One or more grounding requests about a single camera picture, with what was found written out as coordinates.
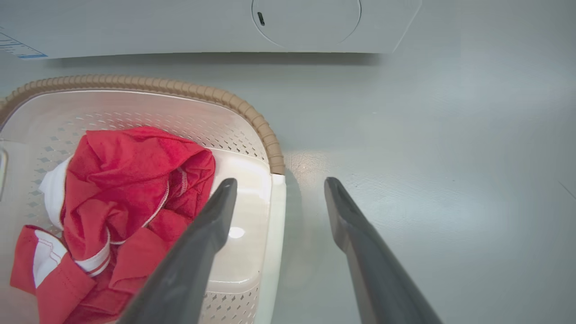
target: circular door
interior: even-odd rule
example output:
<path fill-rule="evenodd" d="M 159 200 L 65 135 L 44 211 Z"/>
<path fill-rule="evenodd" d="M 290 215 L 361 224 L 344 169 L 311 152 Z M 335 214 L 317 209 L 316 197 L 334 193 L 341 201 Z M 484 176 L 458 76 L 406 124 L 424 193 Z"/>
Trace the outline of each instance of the circular door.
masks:
<path fill-rule="evenodd" d="M 253 0 L 261 33 L 291 50 L 316 50 L 346 39 L 360 21 L 359 0 Z"/>

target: white appliance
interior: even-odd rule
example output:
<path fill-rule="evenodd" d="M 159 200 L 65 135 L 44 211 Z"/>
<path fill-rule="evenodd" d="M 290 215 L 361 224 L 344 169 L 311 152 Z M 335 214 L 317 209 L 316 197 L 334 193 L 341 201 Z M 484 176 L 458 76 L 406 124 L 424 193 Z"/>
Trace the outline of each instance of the white appliance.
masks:
<path fill-rule="evenodd" d="M 172 52 L 389 53 L 421 0 L 5 0 L 22 58 Z"/>

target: red clothing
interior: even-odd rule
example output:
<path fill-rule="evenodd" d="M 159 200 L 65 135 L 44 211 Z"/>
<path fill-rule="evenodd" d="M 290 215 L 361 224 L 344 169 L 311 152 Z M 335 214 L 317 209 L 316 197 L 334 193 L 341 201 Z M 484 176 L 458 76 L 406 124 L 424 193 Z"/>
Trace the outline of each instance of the red clothing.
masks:
<path fill-rule="evenodd" d="M 41 324 L 114 320 L 200 212 L 214 170 L 210 150 L 159 129 L 87 131 L 66 171 L 66 245 L 24 227 L 11 284 L 37 296 Z"/>

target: white stripe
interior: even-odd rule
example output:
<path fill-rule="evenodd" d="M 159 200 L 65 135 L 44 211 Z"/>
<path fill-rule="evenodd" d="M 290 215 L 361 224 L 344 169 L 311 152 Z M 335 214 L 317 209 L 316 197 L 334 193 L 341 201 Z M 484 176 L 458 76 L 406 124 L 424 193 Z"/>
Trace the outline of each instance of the white stripe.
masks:
<path fill-rule="evenodd" d="M 38 288 L 42 281 L 56 269 L 68 251 L 62 242 L 54 236 L 38 229 L 34 231 L 34 234 L 38 238 L 38 244 L 36 251 L 34 251 L 32 273 L 34 284 Z"/>
<path fill-rule="evenodd" d="M 106 269 L 106 267 L 108 266 L 108 264 L 110 264 L 110 258 L 108 258 L 108 260 L 106 260 L 106 263 L 98 270 L 94 271 L 91 274 L 88 274 L 88 277 L 96 277 L 98 276 L 100 273 L 102 273 L 102 271 L 104 271 L 104 269 Z"/>
<path fill-rule="evenodd" d="M 104 263 L 104 261 L 106 261 L 106 259 L 108 258 L 108 256 L 110 255 L 110 231 L 106 228 L 106 233 L 108 234 L 108 240 L 106 241 L 106 244 L 104 245 L 104 247 L 102 248 L 102 250 L 100 250 L 98 253 L 96 253 L 93 257 L 86 259 L 86 260 L 74 260 L 74 262 L 76 262 L 76 264 L 82 268 L 82 270 L 86 271 L 86 272 L 92 272 L 96 269 L 98 269 L 98 267 L 100 267 L 102 265 L 102 263 Z"/>

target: white fabric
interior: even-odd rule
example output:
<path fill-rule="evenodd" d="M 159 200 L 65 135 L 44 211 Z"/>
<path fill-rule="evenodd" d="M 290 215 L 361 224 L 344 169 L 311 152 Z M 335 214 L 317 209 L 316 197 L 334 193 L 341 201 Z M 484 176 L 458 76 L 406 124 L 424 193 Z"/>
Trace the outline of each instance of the white fabric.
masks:
<path fill-rule="evenodd" d="M 60 221 L 60 212 L 64 205 L 66 169 L 68 169 L 68 163 L 71 159 L 70 156 L 66 161 L 58 164 L 54 170 L 48 171 L 39 187 L 39 190 L 44 193 L 44 205 L 50 221 L 61 230 L 64 229 Z"/>
<path fill-rule="evenodd" d="M 104 245 L 102 250 L 89 259 L 74 261 L 82 270 L 88 273 L 98 269 L 98 271 L 91 274 L 91 277 L 101 273 L 110 263 L 110 232 L 108 229 L 106 229 L 106 231 L 108 232 L 108 241 L 106 241 L 106 245 Z"/>
<path fill-rule="evenodd" d="M 68 251 L 54 236 L 39 230 L 34 233 L 38 238 L 36 251 L 34 252 L 34 263 L 32 273 L 34 274 L 34 284 L 38 286 L 62 261 L 62 257 Z"/>

